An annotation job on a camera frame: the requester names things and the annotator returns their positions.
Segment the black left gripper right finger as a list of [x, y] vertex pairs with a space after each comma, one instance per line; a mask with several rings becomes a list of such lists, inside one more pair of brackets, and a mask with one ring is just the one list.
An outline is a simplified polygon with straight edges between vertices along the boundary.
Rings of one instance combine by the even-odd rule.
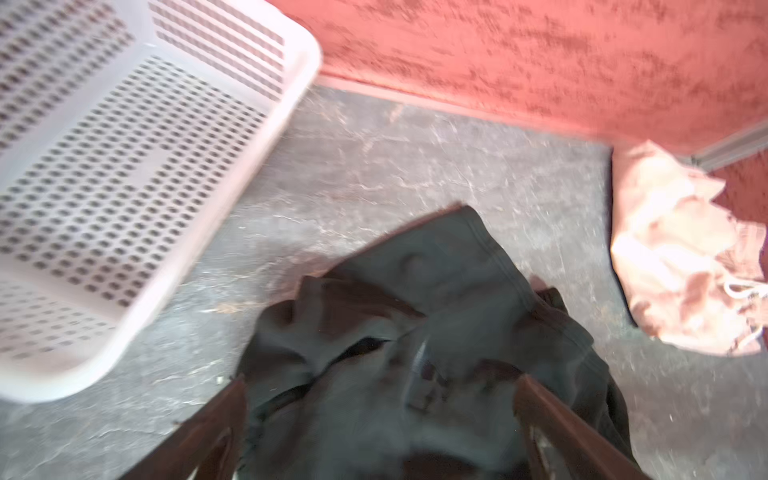
[[648, 476], [529, 375], [516, 382], [514, 411], [533, 479]]

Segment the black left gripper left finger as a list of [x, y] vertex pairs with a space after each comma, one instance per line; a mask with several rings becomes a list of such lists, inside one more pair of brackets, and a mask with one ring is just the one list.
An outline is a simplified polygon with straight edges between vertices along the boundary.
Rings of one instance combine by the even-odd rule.
[[238, 377], [121, 478], [232, 479], [246, 414], [246, 385]]

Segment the black shorts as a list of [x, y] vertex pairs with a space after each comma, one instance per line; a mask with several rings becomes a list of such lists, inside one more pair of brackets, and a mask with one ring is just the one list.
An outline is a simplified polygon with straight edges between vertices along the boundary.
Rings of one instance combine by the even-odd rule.
[[592, 336], [468, 206], [303, 278], [261, 312], [237, 372], [242, 479], [526, 479], [513, 410], [526, 374], [632, 452]]

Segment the pink shorts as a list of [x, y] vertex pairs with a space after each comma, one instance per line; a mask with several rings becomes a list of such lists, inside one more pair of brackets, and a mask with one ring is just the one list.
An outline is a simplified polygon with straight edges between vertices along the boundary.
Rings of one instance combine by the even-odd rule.
[[715, 204], [725, 186], [652, 141], [614, 148], [610, 255], [645, 334], [738, 357], [767, 349], [767, 229]]

